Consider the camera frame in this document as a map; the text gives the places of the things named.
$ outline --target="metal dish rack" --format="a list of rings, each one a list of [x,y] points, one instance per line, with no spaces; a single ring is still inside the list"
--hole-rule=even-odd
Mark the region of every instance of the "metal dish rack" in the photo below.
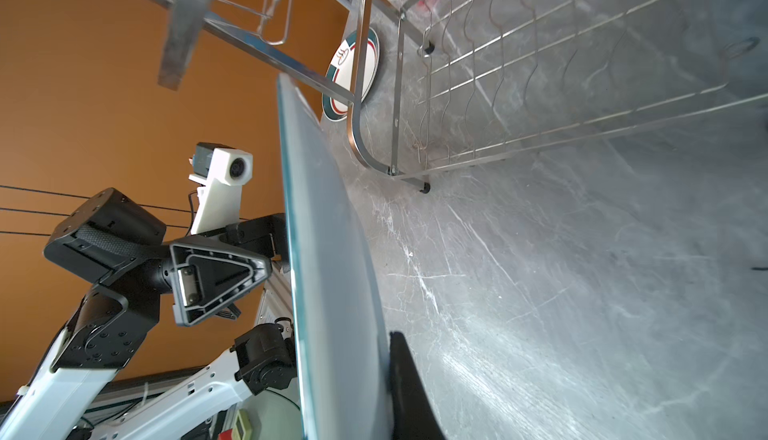
[[[760,36],[728,24],[734,0],[407,0],[401,8],[337,0],[357,10],[359,38],[373,5],[397,26],[391,149],[381,161],[361,136],[358,66],[366,49],[355,50],[347,90],[276,48],[290,32],[292,0],[260,0],[260,8],[236,0],[153,1],[171,9],[160,84],[178,86],[199,31],[207,30],[347,102],[358,160],[424,193],[432,173],[768,100],[768,83],[755,81],[766,77],[766,57],[743,60]],[[744,10],[744,2],[736,4]]]

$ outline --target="brown wall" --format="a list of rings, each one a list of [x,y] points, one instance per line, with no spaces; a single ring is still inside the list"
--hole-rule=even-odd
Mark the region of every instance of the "brown wall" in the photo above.
[[[285,50],[324,71],[347,12],[333,0],[296,0]],[[178,92],[156,85],[167,13],[147,0],[0,0],[0,184],[90,196],[114,186],[143,204],[187,208],[187,158],[197,141],[254,154],[241,215],[283,211],[276,70],[203,33]],[[320,95],[305,88],[320,111]],[[0,206],[71,213],[82,200],[0,189]],[[152,210],[167,224],[189,215]],[[0,211],[0,230],[50,233],[59,217]],[[169,228],[167,238],[184,229]],[[0,234],[0,400],[26,383],[88,289],[42,257],[45,237]],[[160,324],[120,378],[208,363],[250,328],[254,293],[238,322],[177,327],[170,298]]]

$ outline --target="plate with teal and red border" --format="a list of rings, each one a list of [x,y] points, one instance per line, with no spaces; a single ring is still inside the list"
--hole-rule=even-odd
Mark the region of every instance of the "plate with teal and red border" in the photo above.
[[[339,48],[333,55],[331,64],[328,66],[326,78],[334,83],[350,89],[352,81],[352,59],[354,58],[357,32],[351,32],[344,39]],[[376,71],[379,70],[379,35],[372,28],[368,31],[368,51],[366,52],[366,70],[362,80],[362,98],[365,99],[368,91],[371,89],[373,79],[376,77]],[[322,112],[328,120],[341,121],[346,119],[347,105],[343,101],[338,101],[328,95],[322,96]]]

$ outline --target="camera lens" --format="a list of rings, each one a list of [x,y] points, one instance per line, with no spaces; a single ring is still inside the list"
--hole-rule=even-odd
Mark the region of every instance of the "camera lens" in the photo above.
[[[236,158],[232,165],[230,165],[230,176],[238,178],[243,173],[245,173],[245,161],[242,158]]]

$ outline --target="robotic arm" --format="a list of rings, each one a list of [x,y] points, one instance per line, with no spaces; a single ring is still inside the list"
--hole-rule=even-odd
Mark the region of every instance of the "robotic arm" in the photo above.
[[[266,387],[296,376],[293,337],[274,323],[235,340],[206,368],[146,406],[93,431],[73,430],[101,389],[124,368],[159,320],[160,295],[174,296],[180,326],[239,314],[234,302],[288,259],[285,217],[240,222],[240,192],[252,157],[198,144],[191,180],[200,208],[191,235],[162,243],[166,226],[114,188],[96,194],[61,222],[45,258],[93,283],[53,340],[29,386],[0,426],[0,438],[179,438]]]

